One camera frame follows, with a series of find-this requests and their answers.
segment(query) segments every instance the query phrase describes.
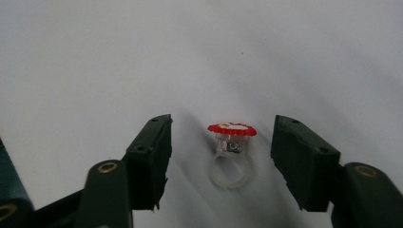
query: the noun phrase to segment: white surface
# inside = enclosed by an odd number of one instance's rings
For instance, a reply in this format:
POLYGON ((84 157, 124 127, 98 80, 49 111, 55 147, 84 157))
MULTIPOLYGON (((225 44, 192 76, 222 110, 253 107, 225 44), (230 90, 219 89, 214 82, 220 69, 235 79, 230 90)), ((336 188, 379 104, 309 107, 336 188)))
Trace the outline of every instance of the white surface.
POLYGON ((119 159, 171 113, 161 210, 136 227, 331 227, 300 212, 274 167, 276 114, 403 189, 401 1, 1 1, 0 136, 39 208, 119 159), (259 134, 238 192, 207 177, 209 124, 259 134))

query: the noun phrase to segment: metal screw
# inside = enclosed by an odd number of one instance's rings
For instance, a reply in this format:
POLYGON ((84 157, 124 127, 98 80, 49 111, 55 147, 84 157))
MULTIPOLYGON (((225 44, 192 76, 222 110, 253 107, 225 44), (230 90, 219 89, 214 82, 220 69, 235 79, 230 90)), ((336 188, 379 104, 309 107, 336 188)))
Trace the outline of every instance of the metal screw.
POLYGON ((0 215, 0 221, 3 221, 12 216, 17 211, 17 205, 13 203, 0 205, 0 212, 1 211, 6 212, 4 215, 0 215))
POLYGON ((363 176, 369 177, 369 178, 376 178, 377 173, 374 171, 372 168, 366 166, 366 165, 358 165, 355 167, 355 171, 363 176))
POLYGON ((115 169, 117 169, 118 168, 118 164, 117 163, 115 163, 115 162, 108 162, 108 163, 104 163, 104 164, 101 164, 99 167, 98 167, 98 172, 100 172, 100 173, 110 173, 110 172, 112 172, 113 170, 115 170, 115 169))

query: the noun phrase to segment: black plastic part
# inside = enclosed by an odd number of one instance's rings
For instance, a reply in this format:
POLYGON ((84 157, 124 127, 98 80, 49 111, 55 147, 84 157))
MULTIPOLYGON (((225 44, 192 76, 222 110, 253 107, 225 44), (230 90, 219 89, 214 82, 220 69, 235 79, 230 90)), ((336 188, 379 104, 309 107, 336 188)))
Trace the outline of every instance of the black plastic part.
POLYGON ((300 121, 276 116, 271 157, 299 208, 327 211, 339 151, 300 121))
POLYGON ((26 199, 0 201, 0 227, 32 227, 33 208, 26 199))
POLYGON ((342 183, 358 227, 403 227, 403 197, 385 173, 368 164, 348 163, 342 183))
POLYGON ((129 177, 133 210, 159 208, 172 153, 170 115, 151 119, 127 148, 123 161, 129 177))
POLYGON ((127 173, 122 161, 103 161, 88 172, 74 227, 132 227, 127 173))
POLYGON ((68 228, 73 226, 83 191, 59 199, 35 212, 37 227, 68 228))

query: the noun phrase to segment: red ring top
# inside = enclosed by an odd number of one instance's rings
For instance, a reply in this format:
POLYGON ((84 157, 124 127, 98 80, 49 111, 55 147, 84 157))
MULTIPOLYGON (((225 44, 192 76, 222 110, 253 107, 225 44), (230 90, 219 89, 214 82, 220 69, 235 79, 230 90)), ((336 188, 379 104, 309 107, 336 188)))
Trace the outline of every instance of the red ring top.
POLYGON ((224 135, 256 136, 258 132, 252 126, 242 123, 219 123, 209 125, 209 131, 224 135))

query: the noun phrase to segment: white cloth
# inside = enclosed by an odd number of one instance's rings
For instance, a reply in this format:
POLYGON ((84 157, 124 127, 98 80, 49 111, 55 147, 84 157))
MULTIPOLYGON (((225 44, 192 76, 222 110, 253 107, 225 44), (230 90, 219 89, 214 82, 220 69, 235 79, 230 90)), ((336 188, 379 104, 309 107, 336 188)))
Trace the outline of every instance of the white cloth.
POLYGON ((298 210, 273 165, 275 115, 402 190, 402 11, 397 0, 5 0, 0 137, 39 208, 171 113, 161 210, 134 212, 136 227, 331 227, 329 213, 298 210), (207 174, 206 127, 222 121, 258 131, 256 175, 235 192, 207 174))

